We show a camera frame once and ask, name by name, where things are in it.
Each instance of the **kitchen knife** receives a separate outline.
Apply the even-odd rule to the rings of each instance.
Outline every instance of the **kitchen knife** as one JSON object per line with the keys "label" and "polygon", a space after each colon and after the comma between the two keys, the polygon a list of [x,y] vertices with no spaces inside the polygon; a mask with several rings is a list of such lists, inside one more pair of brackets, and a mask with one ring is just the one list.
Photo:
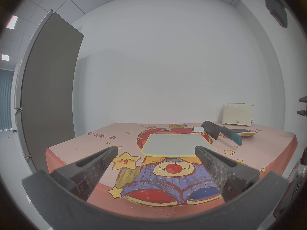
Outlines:
{"label": "kitchen knife", "polygon": [[219,126],[216,125],[210,121],[204,121],[201,125],[204,128],[204,131],[208,133],[213,139],[217,140],[217,137],[220,133],[223,133],[228,138],[233,140],[238,146],[240,147],[242,145],[242,137],[239,136],[236,132],[232,131],[229,128],[226,128],[225,126]]}

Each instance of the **cream toaster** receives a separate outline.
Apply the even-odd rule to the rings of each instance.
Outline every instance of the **cream toaster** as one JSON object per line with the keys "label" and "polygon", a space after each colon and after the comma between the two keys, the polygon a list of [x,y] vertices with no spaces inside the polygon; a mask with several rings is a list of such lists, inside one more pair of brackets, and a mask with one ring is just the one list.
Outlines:
{"label": "cream toaster", "polygon": [[246,125],[251,127],[252,118],[252,104],[238,103],[238,104],[224,104],[222,124],[230,125]]}

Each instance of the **white wall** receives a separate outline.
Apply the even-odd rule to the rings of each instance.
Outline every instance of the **white wall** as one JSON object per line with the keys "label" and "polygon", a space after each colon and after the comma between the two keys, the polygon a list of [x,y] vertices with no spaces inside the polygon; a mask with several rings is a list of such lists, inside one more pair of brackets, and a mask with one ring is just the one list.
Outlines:
{"label": "white wall", "polygon": [[116,0],[85,14],[73,88],[76,136],[114,122],[218,121],[224,103],[254,104],[271,125],[259,45],[218,0]]}
{"label": "white wall", "polygon": [[254,14],[269,37],[276,52],[285,86],[285,125],[284,130],[296,134],[298,140],[289,167],[297,163],[306,146],[306,118],[296,112],[305,108],[299,99],[307,93],[307,43],[299,26],[291,13],[287,11],[288,27],[282,28],[271,16],[265,5],[265,0],[241,0],[242,3]]}
{"label": "white wall", "polygon": [[285,85],[275,49],[262,25],[247,6],[240,2],[236,6],[236,9],[241,13],[253,32],[267,66],[272,102],[270,116],[271,127],[284,129],[286,112]]}

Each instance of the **white card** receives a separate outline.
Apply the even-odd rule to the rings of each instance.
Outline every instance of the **white card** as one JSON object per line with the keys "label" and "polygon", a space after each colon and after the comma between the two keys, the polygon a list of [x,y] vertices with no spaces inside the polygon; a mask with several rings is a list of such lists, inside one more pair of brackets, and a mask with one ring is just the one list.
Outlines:
{"label": "white card", "polygon": [[204,132],[204,127],[194,127],[194,132]]}

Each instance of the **cartoon print tablecloth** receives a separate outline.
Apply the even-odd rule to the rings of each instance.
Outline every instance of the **cartoon print tablecloth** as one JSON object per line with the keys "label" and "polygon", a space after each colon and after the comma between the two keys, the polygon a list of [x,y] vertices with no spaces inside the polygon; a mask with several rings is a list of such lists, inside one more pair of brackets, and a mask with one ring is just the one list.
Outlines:
{"label": "cartoon print tablecloth", "polygon": [[[195,156],[144,156],[141,149],[151,134],[193,134],[193,127],[200,125],[112,124],[48,148],[48,169],[51,172],[107,147],[117,146],[118,156],[102,176],[88,203],[135,217],[168,218],[199,213],[224,203],[200,160]],[[247,129],[257,133],[244,138],[241,147],[223,134],[217,140],[212,140],[205,132],[200,134],[218,153],[258,169],[260,177],[269,170],[281,174],[296,149],[296,136],[256,124]]]}

